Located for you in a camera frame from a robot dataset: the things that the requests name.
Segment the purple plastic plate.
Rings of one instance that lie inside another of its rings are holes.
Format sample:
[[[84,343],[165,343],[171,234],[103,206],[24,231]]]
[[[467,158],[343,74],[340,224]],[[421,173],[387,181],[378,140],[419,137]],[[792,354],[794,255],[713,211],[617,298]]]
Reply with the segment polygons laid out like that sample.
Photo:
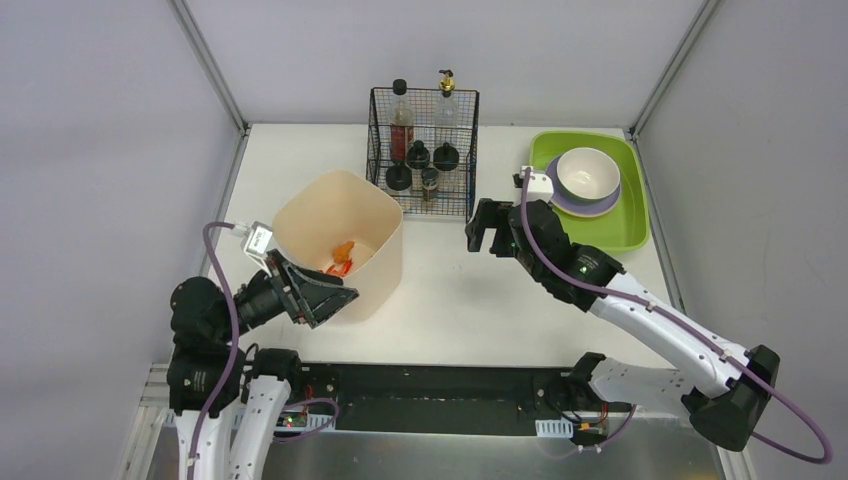
[[[619,189],[610,197],[597,202],[584,203],[577,201],[565,193],[565,190],[557,179],[555,166],[559,156],[555,157],[545,168],[545,173],[555,184],[555,193],[551,199],[555,207],[577,217],[593,218],[602,216],[617,206],[622,195],[622,175]]]

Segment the small pepper jar black lid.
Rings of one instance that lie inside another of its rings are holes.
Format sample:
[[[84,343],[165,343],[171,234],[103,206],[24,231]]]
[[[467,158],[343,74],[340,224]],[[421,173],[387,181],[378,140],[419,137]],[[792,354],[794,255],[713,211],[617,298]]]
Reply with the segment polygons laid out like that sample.
[[[433,201],[439,188],[440,172],[434,167],[427,167],[421,170],[421,188],[422,198],[424,201]]]

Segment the beige plastic bin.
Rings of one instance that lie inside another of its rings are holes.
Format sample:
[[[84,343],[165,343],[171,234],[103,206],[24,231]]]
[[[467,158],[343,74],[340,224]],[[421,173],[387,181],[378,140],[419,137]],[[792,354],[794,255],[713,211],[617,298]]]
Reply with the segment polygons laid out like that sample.
[[[387,193],[347,170],[332,170],[304,187],[272,220],[273,238],[295,263],[313,270],[335,264],[332,249],[354,241],[350,273],[341,278],[359,298],[332,325],[371,318],[400,284],[403,210]]]

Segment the white ceramic bowl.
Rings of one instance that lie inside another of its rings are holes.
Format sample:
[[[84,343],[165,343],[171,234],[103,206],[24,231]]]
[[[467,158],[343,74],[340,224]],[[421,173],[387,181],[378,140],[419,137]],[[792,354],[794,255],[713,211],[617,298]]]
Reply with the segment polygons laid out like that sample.
[[[590,147],[564,152],[556,162],[555,173],[565,193],[584,203],[610,197],[621,184],[621,173],[615,160]]]

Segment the salt shaker black pump lid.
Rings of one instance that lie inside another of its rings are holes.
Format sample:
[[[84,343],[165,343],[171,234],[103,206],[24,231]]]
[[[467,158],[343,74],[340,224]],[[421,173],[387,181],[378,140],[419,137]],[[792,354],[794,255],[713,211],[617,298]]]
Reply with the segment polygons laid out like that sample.
[[[419,175],[422,169],[430,167],[430,153],[422,141],[416,140],[412,143],[407,152],[406,163],[417,170]]]

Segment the white shaker black spout lid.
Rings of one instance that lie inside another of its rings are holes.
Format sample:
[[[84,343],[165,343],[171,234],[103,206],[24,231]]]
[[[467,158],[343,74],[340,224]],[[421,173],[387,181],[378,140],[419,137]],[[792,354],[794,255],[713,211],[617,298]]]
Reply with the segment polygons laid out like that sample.
[[[405,163],[389,166],[385,171],[386,193],[400,205],[404,213],[410,211],[412,201],[412,170]]]

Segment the clear bottle gold pump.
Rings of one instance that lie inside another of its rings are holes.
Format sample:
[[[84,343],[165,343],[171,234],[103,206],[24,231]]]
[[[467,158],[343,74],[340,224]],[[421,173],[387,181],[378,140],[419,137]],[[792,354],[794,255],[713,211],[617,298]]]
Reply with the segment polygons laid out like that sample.
[[[434,107],[436,127],[453,128],[457,124],[458,107],[453,96],[455,89],[454,74],[450,69],[440,70],[439,97]]]

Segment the soy sauce bottle red label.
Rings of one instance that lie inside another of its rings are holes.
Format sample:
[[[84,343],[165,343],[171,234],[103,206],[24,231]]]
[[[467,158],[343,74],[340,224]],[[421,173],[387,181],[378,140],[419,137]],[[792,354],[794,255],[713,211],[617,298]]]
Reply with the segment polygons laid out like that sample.
[[[404,79],[395,79],[390,119],[390,160],[394,164],[406,161],[408,150],[414,142],[415,114],[407,98],[408,87]]]

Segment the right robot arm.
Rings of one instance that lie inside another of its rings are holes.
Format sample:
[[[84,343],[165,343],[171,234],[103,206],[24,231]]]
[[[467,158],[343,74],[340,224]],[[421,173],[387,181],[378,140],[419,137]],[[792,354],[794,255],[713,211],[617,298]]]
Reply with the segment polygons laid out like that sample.
[[[593,402],[680,417],[723,449],[745,448],[772,397],[757,382],[775,384],[780,358],[774,351],[764,345],[747,349],[688,317],[675,324],[664,315],[669,305],[615,258],[571,242],[552,207],[540,200],[480,200],[465,228],[469,251],[480,250],[488,228],[495,231],[492,254],[516,259],[555,299],[617,326],[671,365],[641,367],[587,352],[566,374],[565,385]]]

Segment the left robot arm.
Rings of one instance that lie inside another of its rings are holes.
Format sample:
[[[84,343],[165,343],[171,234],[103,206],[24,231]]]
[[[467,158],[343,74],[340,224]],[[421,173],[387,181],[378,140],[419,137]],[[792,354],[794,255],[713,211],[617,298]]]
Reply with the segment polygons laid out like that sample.
[[[258,479],[274,431],[302,389],[294,350],[248,354],[241,335],[285,314],[318,327],[358,298],[337,276],[297,266],[271,250],[237,293],[196,276],[170,299],[174,350],[167,370],[183,479]]]

